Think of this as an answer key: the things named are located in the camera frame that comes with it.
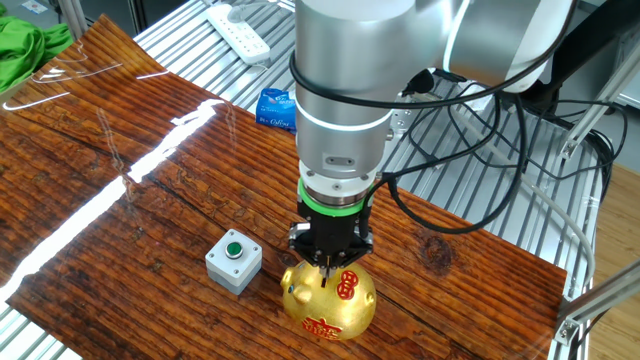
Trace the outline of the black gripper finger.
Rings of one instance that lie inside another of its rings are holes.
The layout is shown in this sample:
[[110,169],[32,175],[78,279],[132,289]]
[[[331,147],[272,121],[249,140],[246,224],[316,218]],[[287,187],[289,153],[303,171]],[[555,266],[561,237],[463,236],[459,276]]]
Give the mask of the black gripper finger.
[[361,257],[373,252],[373,235],[369,234],[362,238],[354,235],[353,240],[328,256],[328,277],[333,277],[340,269],[344,269],[360,259]]
[[327,253],[318,246],[318,237],[309,222],[293,223],[289,229],[289,248],[307,263],[317,267],[323,279],[328,278]]

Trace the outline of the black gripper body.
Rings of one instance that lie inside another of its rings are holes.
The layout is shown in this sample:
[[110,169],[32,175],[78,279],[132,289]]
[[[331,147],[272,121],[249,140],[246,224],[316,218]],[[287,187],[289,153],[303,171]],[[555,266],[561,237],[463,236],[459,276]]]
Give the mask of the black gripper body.
[[311,224],[311,228],[318,237],[318,246],[326,251],[327,258],[338,248],[348,245],[354,235],[359,235],[362,238],[369,234],[373,235],[372,229],[368,225],[369,210],[365,211],[366,217],[362,215],[362,211],[344,216],[329,216],[307,205],[299,205],[298,213]]

